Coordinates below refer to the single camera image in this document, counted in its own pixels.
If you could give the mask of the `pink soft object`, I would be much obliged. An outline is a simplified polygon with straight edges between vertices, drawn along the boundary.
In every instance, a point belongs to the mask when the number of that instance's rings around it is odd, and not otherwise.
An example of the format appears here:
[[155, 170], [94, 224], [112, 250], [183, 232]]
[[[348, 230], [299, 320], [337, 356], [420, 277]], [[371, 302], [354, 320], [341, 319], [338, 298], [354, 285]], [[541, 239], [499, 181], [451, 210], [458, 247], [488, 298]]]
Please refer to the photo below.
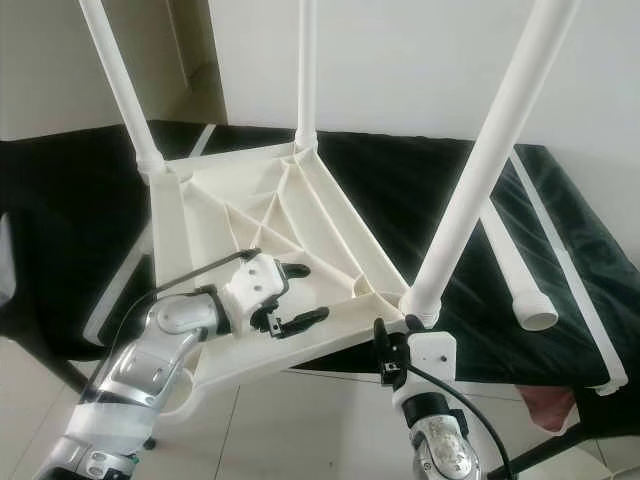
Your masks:
[[516, 385], [515, 388], [536, 428], [553, 436], [562, 435], [567, 430], [568, 417], [576, 407], [571, 388], [530, 385]]

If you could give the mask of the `black table cloth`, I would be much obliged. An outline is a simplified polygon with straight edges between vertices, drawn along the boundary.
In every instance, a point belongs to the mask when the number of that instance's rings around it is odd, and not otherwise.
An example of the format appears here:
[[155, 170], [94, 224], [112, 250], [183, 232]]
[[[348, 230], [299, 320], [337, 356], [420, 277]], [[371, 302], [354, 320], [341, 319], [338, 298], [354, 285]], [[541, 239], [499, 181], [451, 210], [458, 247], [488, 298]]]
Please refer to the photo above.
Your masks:
[[[319, 152], [335, 182], [407, 280], [419, 270], [436, 221], [460, 178], [467, 140], [324, 131]], [[599, 387], [609, 374], [524, 188], [531, 180], [547, 210], [627, 383], [640, 384], [640, 268], [596, 215], [547, 147], [521, 143], [522, 172], [504, 169], [494, 205], [536, 282], [559, 312], [558, 323], [527, 332], [481, 230], [472, 234], [443, 296], [439, 328], [457, 339], [458, 375], [466, 381]], [[52, 342], [77, 360], [101, 355], [83, 338], [125, 252], [148, 219], [145, 183], [123, 125], [4, 141], [1, 211], [12, 228], [20, 287], [33, 289], [35, 311]]]

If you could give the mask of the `white plastic table top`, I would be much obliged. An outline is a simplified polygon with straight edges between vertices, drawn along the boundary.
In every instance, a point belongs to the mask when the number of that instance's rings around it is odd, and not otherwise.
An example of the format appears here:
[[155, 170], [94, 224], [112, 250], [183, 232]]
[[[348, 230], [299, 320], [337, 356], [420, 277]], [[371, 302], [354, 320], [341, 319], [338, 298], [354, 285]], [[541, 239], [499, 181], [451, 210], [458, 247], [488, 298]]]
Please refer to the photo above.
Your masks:
[[236, 266], [215, 261], [257, 248], [310, 266], [280, 312], [329, 307], [328, 319], [287, 339], [244, 332], [202, 342], [186, 396], [170, 399], [160, 425], [189, 421], [207, 397], [372, 338], [376, 317], [404, 332], [399, 307], [408, 284], [312, 150], [293, 143], [169, 161], [148, 178], [157, 282], [179, 291], [228, 282]]

